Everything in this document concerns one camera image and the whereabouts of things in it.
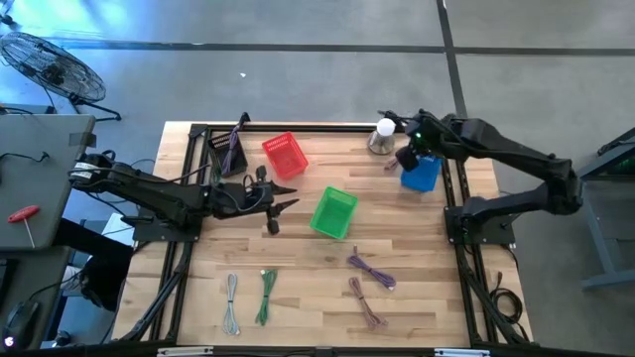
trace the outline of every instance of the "cable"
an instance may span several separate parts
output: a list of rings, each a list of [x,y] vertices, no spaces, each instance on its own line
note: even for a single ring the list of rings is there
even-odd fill
[[[60,286],[60,285],[62,285],[62,284],[64,284],[64,283],[68,283],[68,282],[70,282],[70,281],[71,281],[71,280],[73,280],[76,276],[78,276],[78,275],[79,275],[82,271],[83,271],[83,270],[80,270],[79,272],[77,272],[77,273],[73,274],[70,278],[66,279],[65,281],[61,281],[61,282],[58,282],[58,283],[53,283],[53,284],[48,285],[48,286],[45,286],[45,287],[43,287],[43,288],[41,288],[41,289],[39,289],[39,290],[36,290],[34,293],[32,293],[32,294],[31,294],[31,296],[30,296],[29,298],[27,298],[27,300],[32,299],[34,296],[36,296],[37,294],[39,294],[39,293],[41,293],[41,292],[43,292],[43,291],[45,291],[45,290],[48,290],[48,289],[50,289],[50,288],[54,288],[54,287],[56,287],[56,286]]]
[[[269,294],[276,283],[276,278],[278,278],[278,271],[275,269],[263,270],[260,271],[260,274],[262,275],[262,281],[265,283],[265,292],[262,297],[262,303],[260,304],[260,310],[256,315],[256,322],[264,326],[269,317]]]
[[[192,176],[192,175],[194,175],[194,174],[196,174],[196,173],[198,173],[198,172],[200,172],[200,171],[202,171],[202,170],[205,170],[205,169],[209,168],[210,166],[212,166],[212,164],[206,164],[206,165],[203,165],[203,166],[201,166],[200,168],[198,168],[198,169],[196,169],[196,170],[194,170],[194,171],[192,171],[192,172],[190,172],[190,173],[188,173],[188,174],[185,174],[185,175],[183,175],[183,176],[181,176],[181,177],[178,177],[178,178],[171,178],[171,179],[165,179],[165,180],[150,179],[150,178],[140,178],[140,177],[135,176],[135,175],[131,175],[131,174],[128,174],[128,173],[122,173],[122,172],[116,171],[116,170],[114,170],[114,169],[109,169],[109,168],[98,168],[98,169],[73,169],[73,170],[70,170],[70,171],[68,172],[68,174],[70,175],[70,174],[72,174],[72,173],[100,173],[100,172],[104,172],[104,173],[118,173],[119,175],[122,175],[122,176],[125,176],[125,177],[128,177],[128,178],[131,178],[131,179],[137,179],[137,180],[139,180],[139,181],[143,181],[143,182],[150,182],[150,183],[170,183],[170,182],[175,182],[175,181],[178,181],[178,180],[180,180],[180,179],[187,179],[187,178],[189,178],[190,176]]]
[[[492,302],[494,302],[496,312],[500,313],[507,322],[518,325],[518,327],[520,328],[520,332],[523,334],[523,337],[527,341],[529,341],[527,331],[525,331],[525,328],[520,323],[518,323],[518,321],[520,321],[520,317],[523,315],[523,302],[516,294],[514,294],[514,292],[510,291],[509,289],[500,288],[500,284],[502,281],[503,273],[498,272],[498,282],[496,283],[496,288],[494,288],[494,290],[489,293],[489,297],[492,299]],[[498,301],[501,298],[509,298],[509,300],[512,302],[514,312],[511,315],[507,315],[501,312],[501,310],[498,308]]]
[[[227,276],[227,312],[222,325],[222,330],[226,334],[239,335],[240,327],[234,316],[234,295],[236,294],[236,286],[238,285],[238,277],[235,274]]]
[[[262,194],[260,195],[260,199],[258,199],[256,201],[256,203],[252,204],[251,207],[249,208],[240,208],[240,205],[238,204],[238,201],[236,200],[236,198],[234,198],[234,196],[232,196],[231,194],[229,194],[229,192],[225,191],[224,189],[220,189],[218,187],[216,187],[214,184],[211,186],[211,189],[217,190],[218,192],[226,195],[227,197],[229,197],[229,199],[231,199],[234,203],[234,206],[236,206],[236,210],[238,212],[241,213],[245,213],[248,212],[254,208],[256,208],[258,206],[258,204],[260,204],[260,202],[262,202],[262,200],[265,198],[265,189],[262,188]]]
[[[49,97],[49,101],[51,101],[51,106],[53,107],[53,109],[55,109],[56,113],[58,112],[58,109],[56,108],[56,105],[53,103],[53,99],[51,98],[51,95],[49,94],[49,90],[45,87],[42,86],[42,88],[44,89],[44,92],[47,94],[47,96]]]
[[[370,306],[368,306],[368,303],[366,302],[366,299],[364,298],[364,294],[361,292],[361,286],[359,285],[359,280],[357,278],[350,278],[348,280],[348,283],[350,284],[350,287],[353,289],[353,293],[355,294],[355,297],[359,299],[361,308],[364,310],[363,312],[364,318],[366,318],[366,323],[368,324],[368,328],[373,330],[379,326],[387,325],[388,321],[386,321],[386,319],[384,319],[380,315],[373,312],[370,309]]]
[[[3,105],[0,105],[0,109],[5,109],[5,110],[8,109],[8,110],[13,110],[13,111],[19,111],[19,112],[26,113],[26,114],[35,115],[35,114],[33,114],[32,112],[30,112],[28,110],[24,110],[24,109],[20,109],[20,108],[13,108],[13,107],[6,107],[6,106],[3,106]]]
[[[90,194],[89,192],[85,192],[88,197],[98,200],[99,202],[108,205],[110,208],[114,209],[115,211],[117,211],[117,213],[121,214],[122,216],[126,216],[126,213],[124,213],[121,209],[117,208],[114,204],[110,203],[110,202],[106,202],[105,200],[97,197],[97,196],[93,196],[92,194]]]
[[[99,344],[103,344],[103,342],[106,340],[106,337],[108,337],[108,333],[110,333],[110,330],[112,330],[112,327],[115,326],[115,320],[117,319],[117,314],[115,313],[114,316],[112,316],[112,321],[110,322],[110,326],[108,326],[108,329],[106,330],[106,333],[103,334],[103,337],[101,337],[101,341],[99,341]]]
[[[110,231],[110,232],[106,232],[106,233],[101,233],[102,236],[106,236],[108,234],[115,234],[115,233],[119,233],[119,232],[123,232],[123,231],[127,231],[129,229],[133,229],[134,227],[130,226],[130,227],[126,227],[126,228],[121,228],[121,229],[117,229],[114,231]]]
[[[353,246],[353,255],[348,257],[348,264],[352,265],[353,267],[359,268],[361,270],[364,270],[364,271],[370,273],[370,275],[375,277],[375,279],[379,283],[381,283],[384,287],[386,287],[386,289],[388,289],[390,291],[395,290],[395,286],[397,285],[397,282],[395,281],[395,278],[393,278],[392,276],[390,276],[390,275],[388,275],[386,273],[382,273],[382,272],[379,272],[379,271],[376,271],[376,270],[370,268],[357,255],[357,245]]]
[[[222,161],[222,173],[224,175],[229,174],[231,171],[231,159],[233,157],[234,148],[238,142],[238,130],[240,130],[240,124],[237,124],[229,133],[229,150],[225,159]]]
[[[504,250],[508,251],[509,254],[512,255],[512,259],[514,259],[514,263],[516,263],[516,270],[518,270],[518,259],[516,258],[516,253],[509,247],[507,244],[500,245]]]

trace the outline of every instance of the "wooden tabletop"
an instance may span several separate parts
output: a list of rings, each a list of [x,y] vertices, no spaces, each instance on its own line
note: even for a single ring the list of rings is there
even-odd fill
[[[181,175],[190,126],[191,122],[166,123],[154,175],[166,179]],[[269,179],[298,190],[277,196],[277,200],[299,198],[300,202],[283,212],[279,219],[280,233],[276,236],[267,232],[263,214],[223,221],[205,219],[190,264],[179,344],[467,346],[456,257],[445,237],[442,215],[445,191],[441,177],[432,192],[412,191],[401,187],[401,169],[384,172],[388,157],[372,155],[366,149],[368,134],[295,133],[309,167],[303,175],[282,181],[276,177],[261,146],[278,134],[240,133],[249,162],[248,173],[253,174],[258,166],[265,165]],[[397,147],[406,142],[406,137],[399,135]],[[491,161],[468,160],[465,166],[472,195],[498,194]],[[343,241],[309,227],[328,185],[358,197]],[[371,267],[395,277],[394,291],[346,263],[354,245]],[[155,297],[166,246],[151,243],[133,258],[113,337],[129,331]],[[518,273],[509,253],[498,246],[483,246],[483,259],[490,287],[497,273],[502,272],[502,286],[522,298]],[[262,269],[279,270],[271,293],[269,321],[264,327],[254,320],[263,295]],[[234,301],[241,331],[238,336],[222,331],[230,273],[238,276]],[[388,326],[368,329],[359,301],[348,285],[351,277],[361,281],[368,304],[388,320]],[[172,315],[171,300],[167,307],[163,333]],[[476,310],[479,331],[484,337],[478,303]],[[531,330],[526,313],[521,323]]]

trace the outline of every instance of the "red basket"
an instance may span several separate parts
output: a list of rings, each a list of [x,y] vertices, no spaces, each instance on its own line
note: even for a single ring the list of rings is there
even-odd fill
[[[287,132],[262,143],[267,158],[280,179],[290,179],[305,171],[309,162],[294,135]]]

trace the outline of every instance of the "green basket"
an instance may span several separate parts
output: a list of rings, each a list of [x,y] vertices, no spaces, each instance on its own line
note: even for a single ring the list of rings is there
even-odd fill
[[[309,225],[335,239],[344,239],[356,205],[357,197],[328,186]]]

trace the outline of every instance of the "blue container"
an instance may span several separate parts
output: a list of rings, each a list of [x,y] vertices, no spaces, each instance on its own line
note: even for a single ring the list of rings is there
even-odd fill
[[[441,169],[441,159],[434,156],[419,158],[419,165],[409,173],[401,172],[401,185],[407,188],[428,192],[435,190],[437,176]]]

